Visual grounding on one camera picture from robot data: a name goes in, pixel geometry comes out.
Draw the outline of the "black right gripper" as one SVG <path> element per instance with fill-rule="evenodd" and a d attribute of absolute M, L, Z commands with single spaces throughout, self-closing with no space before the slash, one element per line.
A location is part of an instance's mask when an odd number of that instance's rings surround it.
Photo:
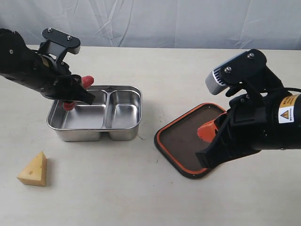
<path fill-rule="evenodd" d="M 199 162 L 209 169 L 256 154 L 276 140 L 274 108 L 282 96 L 281 80 L 272 71 L 261 70 L 228 89 L 228 97 L 242 89 L 246 93 L 230 100 L 226 112 L 197 130 L 198 137 L 210 143 L 196 153 Z"/>

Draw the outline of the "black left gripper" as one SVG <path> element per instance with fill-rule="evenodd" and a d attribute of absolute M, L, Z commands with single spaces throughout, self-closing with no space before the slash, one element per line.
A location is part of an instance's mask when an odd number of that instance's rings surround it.
<path fill-rule="evenodd" d="M 92 76 L 80 76 L 72 74 L 69 65 L 65 62 L 56 64 L 50 55 L 39 55 L 42 63 L 35 63 L 32 71 L 43 81 L 36 90 L 45 98 L 61 100 L 67 105 L 75 102 L 92 104 L 95 95 L 88 92 L 88 88 L 94 83 Z"/>

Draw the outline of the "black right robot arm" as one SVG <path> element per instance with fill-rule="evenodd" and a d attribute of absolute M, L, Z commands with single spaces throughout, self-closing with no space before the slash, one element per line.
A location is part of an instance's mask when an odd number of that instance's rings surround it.
<path fill-rule="evenodd" d="M 230 108 L 198 128 L 209 145 L 196 153 L 202 166 L 218 165 L 263 150 L 300 149 L 300 89 L 284 87 L 270 70 L 239 76 L 227 82 L 227 96 L 246 93 L 229 102 Z"/>

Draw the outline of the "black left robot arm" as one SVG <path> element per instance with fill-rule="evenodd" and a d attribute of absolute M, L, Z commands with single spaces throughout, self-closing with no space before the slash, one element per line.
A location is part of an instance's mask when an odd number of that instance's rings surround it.
<path fill-rule="evenodd" d="M 82 85 L 64 62 L 67 53 L 78 54 L 80 40 L 54 28 L 42 31 L 45 39 L 38 49 L 30 49 L 20 33 L 0 30 L 0 74 L 2 77 L 39 92 L 43 97 L 67 103 L 91 105 L 95 95 Z"/>

